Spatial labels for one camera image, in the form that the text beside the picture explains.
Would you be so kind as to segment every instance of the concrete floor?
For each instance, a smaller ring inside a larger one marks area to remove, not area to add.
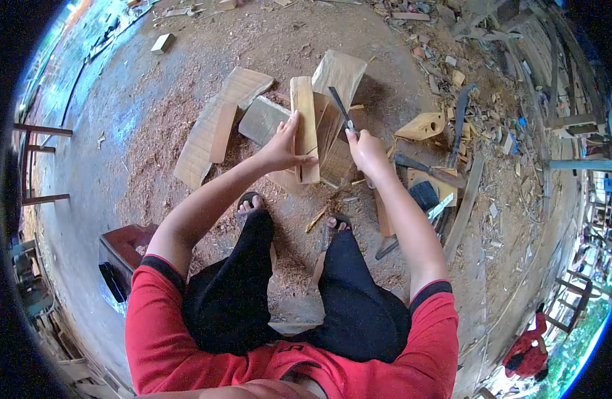
[[[74,27],[72,36],[69,36],[70,41],[59,47],[56,54],[61,67],[56,66],[55,80],[48,81],[45,88],[40,91],[36,108],[28,123],[42,123],[47,126],[57,126],[60,123],[66,105],[65,99],[68,98],[72,82],[81,65],[83,57],[81,49],[88,49],[87,41],[97,29],[94,21],[105,15],[110,4],[117,2],[92,4],[84,19]],[[168,5],[167,0],[156,4],[159,12]],[[433,109],[428,94],[420,90],[419,82],[423,78],[412,61],[408,48],[403,44],[403,40],[394,36],[382,23],[378,15],[365,7],[353,8],[339,4],[333,8],[317,7],[319,6],[297,4],[283,10],[286,12],[281,14],[283,17],[274,16],[275,20],[271,21],[270,26],[263,26],[261,33],[255,32],[254,35],[246,36],[235,31],[241,43],[233,44],[236,46],[235,49],[226,47],[226,51],[221,48],[225,45],[224,42],[213,43],[215,36],[206,35],[226,36],[229,29],[235,30],[244,24],[243,20],[249,17],[249,13],[257,21],[265,22],[264,18],[270,20],[272,17],[262,15],[257,4],[249,4],[241,10],[238,8],[232,13],[217,15],[213,25],[207,20],[200,24],[193,22],[192,25],[186,17],[177,17],[176,20],[162,22],[165,24],[165,29],[170,28],[172,24],[178,28],[179,25],[186,27],[179,30],[178,41],[172,51],[164,57],[154,57],[149,50],[157,36],[166,32],[161,26],[160,30],[154,29],[150,20],[151,15],[145,16],[124,32],[118,43],[105,50],[85,68],[77,84],[64,126],[73,129],[74,136],[71,139],[63,137],[52,139],[49,145],[56,147],[56,154],[37,156],[37,178],[41,182],[40,192],[37,195],[63,192],[71,195],[70,200],[47,203],[39,207],[42,226],[40,241],[45,247],[45,258],[51,264],[51,277],[55,281],[58,296],[71,315],[70,322],[76,327],[74,330],[80,342],[86,345],[87,350],[96,357],[97,361],[113,369],[124,381],[130,382],[123,339],[125,320],[100,297],[100,275],[96,263],[97,237],[108,230],[121,227],[121,219],[129,219],[132,223],[140,220],[139,209],[130,209],[126,214],[118,214],[116,209],[116,204],[125,195],[129,177],[126,156],[131,146],[135,144],[133,138],[136,130],[142,126],[150,112],[158,111],[153,109],[152,105],[167,96],[168,87],[179,84],[180,76],[188,76],[190,64],[202,63],[202,68],[194,77],[194,81],[199,84],[192,88],[192,95],[198,103],[202,103],[211,91],[210,86],[202,82],[214,81],[215,75],[222,78],[234,65],[268,73],[278,80],[279,88],[286,91],[290,76],[310,75],[319,60],[315,57],[305,60],[303,58],[285,60],[283,54],[279,54],[271,56],[271,59],[278,60],[278,65],[274,62],[267,63],[265,48],[262,45],[257,48],[256,45],[264,43],[265,38],[266,43],[279,39],[284,42],[282,45],[286,54],[295,54],[299,52],[304,37],[312,38],[309,43],[315,47],[313,54],[323,53],[328,48],[343,49],[344,52],[365,60],[372,54],[379,54],[378,59],[369,65],[367,83],[362,83],[355,98],[355,102],[372,105],[367,116],[358,116],[356,120],[358,126],[365,126],[373,132],[381,132],[378,134],[390,140],[388,132],[393,132],[420,111]],[[320,24],[309,24],[302,31],[294,32],[290,25],[300,17],[306,18],[305,15],[311,19],[314,19],[315,15],[320,18]],[[349,15],[354,19],[346,19],[343,24],[338,22],[343,16]],[[316,39],[322,25],[333,31],[336,30],[339,37],[328,35]],[[207,27],[218,33],[211,34]],[[351,29],[363,29],[363,33],[369,31],[371,39],[366,39],[366,35],[362,35],[361,32],[360,40],[355,35],[343,35]],[[276,43],[269,45],[270,49],[275,47]],[[150,76],[154,70],[158,73],[157,80],[140,85],[140,89],[136,89],[141,77],[144,74]],[[102,132],[105,141],[101,150],[97,150],[96,143]],[[428,164],[436,158],[429,149],[421,149],[418,155],[420,161]],[[568,198],[568,200],[560,200],[559,206],[554,207],[552,219],[556,223],[548,225],[548,238],[538,247],[538,251],[536,248],[533,250],[534,262],[538,265],[535,266],[535,273],[529,276],[525,289],[521,288],[517,298],[514,299],[517,306],[508,310],[504,315],[504,322],[499,323],[490,337],[490,346],[486,350],[489,361],[498,356],[509,339],[514,336],[525,305],[534,302],[535,295],[539,292],[539,283],[545,272],[543,265],[547,265],[557,241],[565,234],[567,220],[563,216],[572,211],[574,203],[569,198],[573,196],[575,185],[570,176],[557,176],[554,181],[563,182],[561,193],[558,194],[559,199]],[[157,188],[153,192],[153,203],[162,203],[170,196],[164,192],[166,186],[167,181],[158,181]],[[360,212],[373,214],[374,205],[372,199],[369,199],[371,195],[367,189],[364,191],[360,193]],[[172,204],[179,203],[184,195],[184,190],[176,191]],[[318,197],[310,197],[306,201],[289,197],[279,213],[295,212],[295,205],[299,205],[298,211],[303,213],[303,218],[310,219],[321,208],[320,201],[322,200]],[[477,217],[486,218],[483,209],[487,206],[482,205],[476,214]],[[367,259],[371,273],[376,281],[387,285],[393,276],[406,275],[407,271],[404,262],[395,253],[386,259],[387,268],[374,261],[372,254],[381,241],[375,221],[371,220],[370,223],[359,226],[357,230],[366,244],[366,253],[370,254],[367,255]],[[467,267],[450,270],[454,282],[464,282],[454,284],[461,317],[459,340],[462,350],[468,348],[474,339],[484,336],[486,328],[499,316],[499,312],[486,315],[483,293],[486,291],[487,280],[486,270],[482,269],[485,262],[481,262],[478,252],[475,251],[478,246],[480,247],[482,238],[480,233],[478,236],[475,234],[477,226],[473,225],[472,231],[469,230],[464,235]],[[297,242],[301,242],[301,237],[297,233],[295,237]],[[519,246],[517,251],[524,253],[525,245]],[[402,299],[407,299],[404,289],[399,288],[397,294]],[[464,363],[464,369],[457,374],[454,397],[462,398],[470,395],[477,383],[477,376],[486,375],[489,363],[482,367],[482,358],[483,354],[477,348],[472,350],[468,357],[460,359],[460,363]]]

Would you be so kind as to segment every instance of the person in red shirt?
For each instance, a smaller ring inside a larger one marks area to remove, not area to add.
[[[524,331],[503,359],[508,378],[515,374],[521,378],[534,376],[537,382],[541,382],[547,377],[547,349],[542,337],[547,329],[543,314],[544,306],[545,303],[542,303],[536,310],[536,328]],[[537,346],[532,346],[534,341],[537,342]]]
[[[272,330],[266,291],[273,220],[257,193],[239,200],[243,228],[230,256],[186,283],[192,248],[247,187],[269,172],[317,162],[291,153],[299,117],[291,115],[257,154],[188,196],[157,229],[133,275],[126,315],[126,356],[138,395],[451,396],[459,317],[441,244],[381,140],[366,130],[346,135],[358,169],[382,197],[410,268],[408,308],[375,284],[352,223],[336,214],[326,222],[334,236],[318,282],[323,323],[291,338]]]

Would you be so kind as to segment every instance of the metal bar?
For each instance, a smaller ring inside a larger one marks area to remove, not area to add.
[[[550,161],[551,169],[586,169],[587,171],[612,172],[612,160],[561,160]]]

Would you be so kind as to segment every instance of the wood offcut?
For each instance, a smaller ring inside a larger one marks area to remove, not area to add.
[[[291,79],[291,111],[295,110],[300,113],[295,134],[295,155],[309,155],[318,158],[315,109],[309,76]],[[319,164],[300,165],[297,167],[296,175],[300,183],[318,183]]]

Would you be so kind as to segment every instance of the wooden chair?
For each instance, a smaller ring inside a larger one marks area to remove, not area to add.
[[[22,130],[23,138],[20,143],[20,155],[18,158],[20,168],[20,182],[22,196],[21,205],[35,205],[36,203],[55,202],[60,199],[68,199],[68,194],[58,194],[56,196],[33,197],[33,189],[31,188],[31,171],[33,170],[33,153],[50,153],[55,154],[55,147],[43,147],[31,144],[31,133],[43,133],[54,136],[71,137],[73,130],[47,128],[44,126],[32,126],[30,124],[14,123],[15,130]]]
[[[562,280],[561,278],[557,278],[555,281],[560,284],[560,287],[564,287],[566,291],[573,292],[574,294],[580,295],[581,300],[577,305],[572,305],[570,303],[565,302],[562,299],[559,299],[559,302],[570,309],[573,309],[574,313],[572,315],[572,319],[566,326],[565,324],[559,322],[558,320],[553,319],[549,315],[545,316],[545,319],[550,322],[554,327],[557,327],[561,331],[565,331],[566,334],[570,334],[574,327],[576,326],[577,320],[581,313],[588,306],[589,299],[592,298],[592,280],[586,275],[582,275],[581,273],[577,273],[572,270],[568,270],[572,276],[578,278],[579,280],[583,280],[585,282],[585,288],[578,287],[570,282]]]

